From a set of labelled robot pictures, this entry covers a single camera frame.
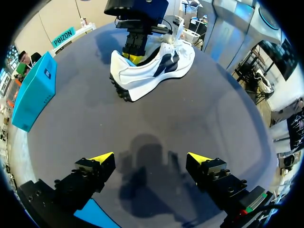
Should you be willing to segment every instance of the robotic arm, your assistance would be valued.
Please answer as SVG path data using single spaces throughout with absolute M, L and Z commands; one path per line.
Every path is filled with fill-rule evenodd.
M 119 19 L 116 27 L 129 32 L 123 47 L 125 58 L 138 64 L 145 54 L 148 35 L 172 34 L 160 25 L 167 7 L 166 0 L 108 0 L 104 13 L 116 16 Z
M 44 181 L 29 181 L 17 189 L 27 212 L 39 227 L 97 227 L 74 216 L 94 192 L 100 193 L 115 169 L 114 154 L 82 158 L 63 180 L 55 180 L 55 190 Z M 257 217 L 273 194 L 257 186 L 246 190 L 247 181 L 230 173 L 227 164 L 188 153 L 186 169 L 201 191 L 206 191 L 216 205 L 227 213 L 221 228 L 258 227 Z

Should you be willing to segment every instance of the sneaker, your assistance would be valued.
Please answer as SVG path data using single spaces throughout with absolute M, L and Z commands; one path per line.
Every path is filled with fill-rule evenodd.
M 194 57 L 191 43 L 181 39 L 174 44 L 161 43 L 137 66 L 115 50 L 111 56 L 110 79 L 120 97 L 134 102 L 151 92 L 161 81 L 183 77 L 191 68 Z

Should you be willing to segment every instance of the round table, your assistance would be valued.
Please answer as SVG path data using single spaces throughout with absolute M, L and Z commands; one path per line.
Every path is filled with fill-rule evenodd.
M 126 31 L 88 33 L 55 56 L 56 95 L 28 133 L 36 178 L 54 187 L 82 157 L 114 152 L 116 170 L 93 198 L 123 228 L 219 227 L 226 214 L 186 171 L 188 152 L 220 157 L 267 188 L 276 168 L 262 118 L 237 81 L 195 49 L 190 71 L 128 103 L 109 80 Z

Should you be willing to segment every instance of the shoe sole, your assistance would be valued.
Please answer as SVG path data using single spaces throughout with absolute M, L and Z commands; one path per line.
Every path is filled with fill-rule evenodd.
M 184 77 L 190 70 L 192 64 L 193 63 L 191 63 L 189 66 L 185 67 L 184 69 L 179 70 L 178 72 L 173 71 L 173 72 L 159 75 L 153 81 L 150 81 L 142 86 L 135 87 L 135 88 L 132 88 L 129 90 L 122 88 L 115 81 L 112 74 L 110 74 L 110 80 L 111 80 L 111 83 L 115 86 L 116 92 L 118 93 L 120 98 L 124 99 L 124 101 L 126 101 L 126 102 L 135 102 L 138 99 L 140 99 L 143 96 L 150 93 L 152 90 L 154 90 L 160 82 L 168 80 L 168 79 L 180 79 L 180 78 Z
M 124 101 L 126 101 L 126 102 L 134 102 L 134 101 L 132 101 L 132 99 L 131 99 L 131 96 L 130 96 L 130 94 L 129 94 L 129 91 L 128 90 L 126 90 L 126 89 L 123 89 L 120 85 L 118 85 L 118 83 L 114 80 L 114 78 L 113 78 L 113 75 L 112 74 L 110 74 L 110 80 L 111 80 L 111 83 L 115 86 L 115 88 L 116 88 L 116 92 L 117 92 L 117 94 L 118 94 L 118 96 L 120 97 L 120 98 L 122 98 Z

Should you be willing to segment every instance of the blue box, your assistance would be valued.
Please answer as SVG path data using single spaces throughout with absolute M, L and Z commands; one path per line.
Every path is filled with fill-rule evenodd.
M 12 124 L 29 132 L 56 93 L 57 63 L 45 53 L 23 80 L 13 110 Z

